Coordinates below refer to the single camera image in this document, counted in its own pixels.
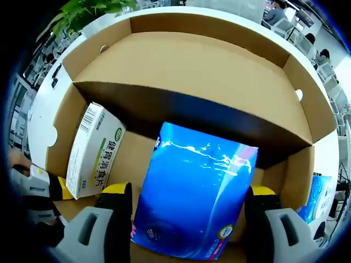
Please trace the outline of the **person's left hand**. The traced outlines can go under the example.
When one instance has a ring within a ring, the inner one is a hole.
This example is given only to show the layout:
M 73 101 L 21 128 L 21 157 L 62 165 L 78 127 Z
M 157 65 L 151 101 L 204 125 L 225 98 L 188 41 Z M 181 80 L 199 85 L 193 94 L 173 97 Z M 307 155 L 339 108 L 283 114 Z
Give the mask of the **person's left hand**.
M 30 172 L 32 162 L 23 153 L 11 149 L 8 153 L 8 157 L 9 168 L 19 167 L 24 174 Z

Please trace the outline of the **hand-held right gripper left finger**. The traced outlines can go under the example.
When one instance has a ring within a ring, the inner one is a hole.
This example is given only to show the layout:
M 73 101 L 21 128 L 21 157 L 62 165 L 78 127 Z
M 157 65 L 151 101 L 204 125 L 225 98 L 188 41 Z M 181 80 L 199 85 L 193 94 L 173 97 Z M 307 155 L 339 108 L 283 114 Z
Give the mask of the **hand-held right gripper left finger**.
M 57 262 L 130 262 L 132 184 L 105 188 L 95 206 L 85 207 L 64 229 L 51 253 Z

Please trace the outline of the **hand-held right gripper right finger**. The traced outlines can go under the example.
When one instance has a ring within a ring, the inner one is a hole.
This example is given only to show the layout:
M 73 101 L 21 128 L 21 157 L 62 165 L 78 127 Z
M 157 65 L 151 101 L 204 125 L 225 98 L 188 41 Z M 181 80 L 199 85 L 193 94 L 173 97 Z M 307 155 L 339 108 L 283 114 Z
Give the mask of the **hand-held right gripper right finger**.
M 291 208 L 283 208 L 275 192 L 249 187 L 245 202 L 247 262 L 317 262 L 324 249 L 310 227 Z

